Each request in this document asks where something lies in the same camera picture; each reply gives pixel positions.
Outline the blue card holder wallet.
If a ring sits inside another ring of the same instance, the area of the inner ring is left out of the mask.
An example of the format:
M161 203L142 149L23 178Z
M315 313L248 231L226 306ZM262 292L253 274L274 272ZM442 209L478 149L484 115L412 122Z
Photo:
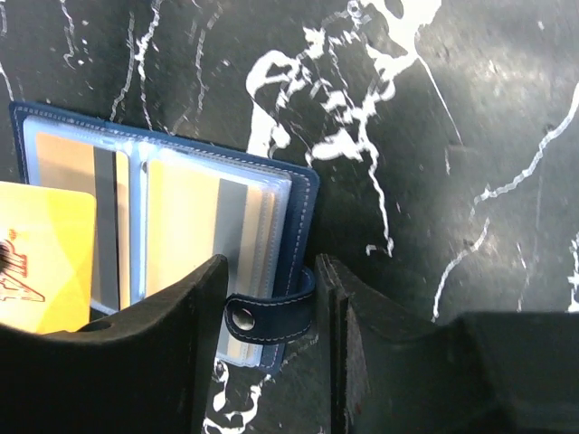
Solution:
M228 264L217 357L266 373L312 322L304 265L315 171L47 104L9 106L22 180L97 204L91 306L104 315L215 254Z

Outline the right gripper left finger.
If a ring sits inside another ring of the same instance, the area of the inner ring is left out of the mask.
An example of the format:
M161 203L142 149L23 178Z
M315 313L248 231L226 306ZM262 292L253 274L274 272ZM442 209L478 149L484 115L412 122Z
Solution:
M4 433L199 433L228 286L215 255L76 332L1 329Z

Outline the yellow VIP credit card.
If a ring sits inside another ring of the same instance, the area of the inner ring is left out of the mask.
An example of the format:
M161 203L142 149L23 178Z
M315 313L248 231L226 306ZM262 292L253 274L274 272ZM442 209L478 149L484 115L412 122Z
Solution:
M74 332L90 318L88 201L75 192L1 184L1 322Z

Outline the yellow black striped card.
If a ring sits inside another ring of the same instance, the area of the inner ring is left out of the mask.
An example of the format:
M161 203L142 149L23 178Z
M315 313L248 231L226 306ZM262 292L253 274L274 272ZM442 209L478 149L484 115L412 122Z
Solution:
M272 292L285 179L200 160L147 163L146 293L187 276L214 254L229 266L229 293Z

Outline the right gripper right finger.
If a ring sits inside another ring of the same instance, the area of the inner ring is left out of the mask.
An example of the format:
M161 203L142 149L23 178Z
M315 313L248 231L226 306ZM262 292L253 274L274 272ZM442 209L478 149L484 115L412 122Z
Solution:
M333 433L575 433L578 317L411 314L338 259L316 259Z

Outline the gold card grey stripe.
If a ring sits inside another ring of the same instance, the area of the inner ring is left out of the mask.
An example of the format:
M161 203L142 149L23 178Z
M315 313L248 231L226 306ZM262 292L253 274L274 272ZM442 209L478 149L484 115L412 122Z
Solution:
M34 134L39 185L77 193L89 208L90 299L103 311L130 301L126 153L88 139Z

